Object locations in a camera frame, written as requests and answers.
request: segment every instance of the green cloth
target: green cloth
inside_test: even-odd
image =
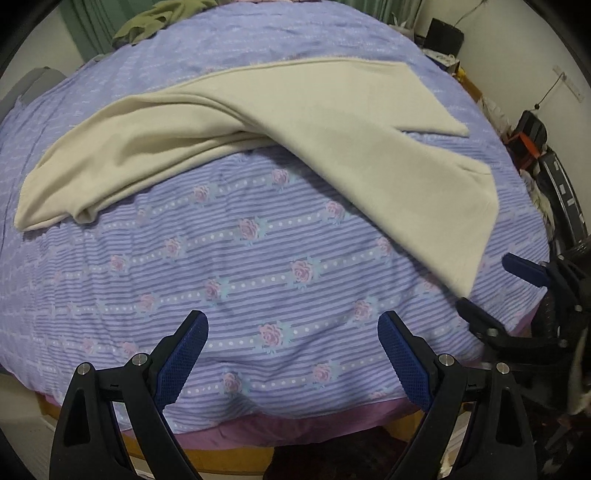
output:
[[[155,0],[62,0],[60,13],[80,55],[89,61],[113,51],[113,35]]]
[[[371,15],[380,22],[389,23],[392,21],[392,9],[394,4],[400,0],[335,0],[340,4],[349,5],[354,9]]]
[[[158,30],[216,6],[216,0],[164,0],[158,2],[150,10],[128,20],[113,36],[112,45],[114,48],[121,48],[128,43],[136,45],[138,42],[150,38]]]
[[[423,0],[335,0],[340,4],[349,5],[354,9],[371,15],[387,24],[398,25],[406,22],[407,28],[412,28],[417,19]]]

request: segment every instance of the gray pillow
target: gray pillow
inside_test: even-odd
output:
[[[32,69],[0,100],[0,123],[8,115],[8,112],[12,110],[19,97],[21,97],[22,103],[29,105],[35,98],[52,89],[65,79],[66,76],[59,70],[49,67]]]

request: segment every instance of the orange object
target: orange object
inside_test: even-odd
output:
[[[511,154],[513,165],[517,170],[527,170],[541,153],[525,133],[519,132],[511,137],[505,146]]]

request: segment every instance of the power cord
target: power cord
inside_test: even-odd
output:
[[[460,17],[460,20],[458,20],[456,23],[453,24],[454,27],[457,27],[458,23],[461,22],[462,20],[464,20],[466,17],[472,15],[476,10],[478,10],[482,5],[484,5],[485,3],[487,3],[488,0],[482,0],[477,6],[475,6],[472,10],[470,10],[469,12],[466,12],[465,14],[463,14]]]
[[[542,97],[542,100],[540,100],[538,103],[536,103],[536,104],[534,105],[534,110],[539,110],[539,109],[540,109],[540,104],[541,104],[541,103],[542,103],[544,100],[546,100],[546,97],[547,97],[547,96],[550,94],[550,92],[551,92],[552,90],[554,90],[554,87],[555,87],[555,86],[557,86],[557,85],[558,85],[558,82],[559,82],[560,80],[562,80],[564,77],[565,77],[565,75],[564,75],[564,72],[562,72],[562,73],[561,73],[561,74],[558,76],[558,78],[556,79],[556,81],[554,82],[554,84],[552,85],[552,87],[550,87],[550,90],[548,90],[548,91],[546,92],[546,94],[545,94],[545,95]]]

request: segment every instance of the black speaker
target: black speaker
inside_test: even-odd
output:
[[[457,57],[463,43],[464,33],[462,31],[437,18],[431,20],[424,48]]]

